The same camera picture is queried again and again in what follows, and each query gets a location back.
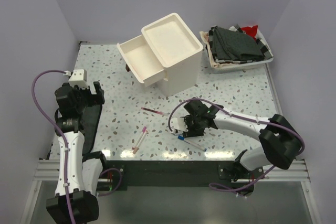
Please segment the long blue marker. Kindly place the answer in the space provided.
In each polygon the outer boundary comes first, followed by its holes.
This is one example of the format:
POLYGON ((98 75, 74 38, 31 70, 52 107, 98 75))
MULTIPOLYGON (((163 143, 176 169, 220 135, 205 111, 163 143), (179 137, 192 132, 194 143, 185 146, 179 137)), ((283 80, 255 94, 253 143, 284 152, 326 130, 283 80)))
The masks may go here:
POLYGON ((200 150, 200 151, 202 151, 202 152, 206 152, 206 151, 207 151, 207 148, 205 148, 205 147, 203 147, 203 146, 201 146, 201 145, 199 145, 199 144, 197 144, 197 143, 194 143, 193 141, 190 141, 190 140, 184 138, 182 135, 178 135, 177 138, 178 138, 180 141, 182 141, 182 142, 184 142, 184 143, 186 143, 186 144, 188 144, 188 145, 191 145, 191 146, 193 146, 194 148, 197 148, 198 150, 200 150))

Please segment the dark red pen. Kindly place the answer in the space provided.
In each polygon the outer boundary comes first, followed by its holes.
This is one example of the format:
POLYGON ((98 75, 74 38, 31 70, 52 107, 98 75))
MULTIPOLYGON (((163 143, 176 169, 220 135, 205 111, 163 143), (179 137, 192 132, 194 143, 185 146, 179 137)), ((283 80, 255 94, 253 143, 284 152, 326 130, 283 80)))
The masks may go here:
POLYGON ((162 111, 153 110, 153 109, 149 109, 149 108, 144 108, 144 107, 141 107, 141 110, 148 111, 148 112, 155 113, 155 114, 159 114, 159 115, 162 115, 162 116, 169 116, 170 115, 169 113, 165 113, 165 112, 162 112, 162 111))

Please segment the cream top drawer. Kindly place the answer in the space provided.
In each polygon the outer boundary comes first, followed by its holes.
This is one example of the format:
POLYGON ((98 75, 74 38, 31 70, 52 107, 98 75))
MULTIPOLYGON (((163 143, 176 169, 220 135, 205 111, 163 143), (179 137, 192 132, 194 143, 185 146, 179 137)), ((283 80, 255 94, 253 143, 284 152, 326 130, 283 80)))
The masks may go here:
POLYGON ((143 35, 118 43, 117 48, 130 71, 145 87, 166 77, 163 66, 143 35))

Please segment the cream drawer cabinet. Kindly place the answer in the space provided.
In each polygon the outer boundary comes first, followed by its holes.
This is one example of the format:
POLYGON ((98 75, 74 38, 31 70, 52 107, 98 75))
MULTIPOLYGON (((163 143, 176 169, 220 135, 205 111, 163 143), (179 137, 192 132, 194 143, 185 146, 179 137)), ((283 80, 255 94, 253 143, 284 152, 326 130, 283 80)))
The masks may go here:
POLYGON ((157 82, 169 97, 197 83, 203 45, 177 13, 171 13, 141 29, 145 41, 163 67, 157 82))

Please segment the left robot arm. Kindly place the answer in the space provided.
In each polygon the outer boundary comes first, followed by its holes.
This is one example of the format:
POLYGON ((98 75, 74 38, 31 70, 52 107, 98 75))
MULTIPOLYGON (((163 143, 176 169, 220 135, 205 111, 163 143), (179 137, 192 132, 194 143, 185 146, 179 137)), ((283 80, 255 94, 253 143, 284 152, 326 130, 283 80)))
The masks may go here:
POLYGON ((93 85, 95 93, 70 83, 55 91, 60 165, 55 195, 46 201, 46 209, 56 223, 88 223, 99 216, 97 184, 109 165, 101 151, 92 151, 105 102, 100 83, 93 85))

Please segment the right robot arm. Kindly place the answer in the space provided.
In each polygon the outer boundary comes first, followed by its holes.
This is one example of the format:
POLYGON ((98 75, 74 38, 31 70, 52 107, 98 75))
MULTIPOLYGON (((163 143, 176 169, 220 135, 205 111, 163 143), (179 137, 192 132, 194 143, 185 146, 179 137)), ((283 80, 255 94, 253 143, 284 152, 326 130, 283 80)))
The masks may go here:
POLYGON ((225 168, 233 180, 246 178, 265 165, 287 170, 304 151, 302 137, 280 114, 270 118, 248 116, 197 98, 188 100, 184 109, 188 114, 177 119, 178 130, 184 137, 202 136, 205 129, 216 129, 237 132, 260 142, 259 148, 243 150, 225 168))

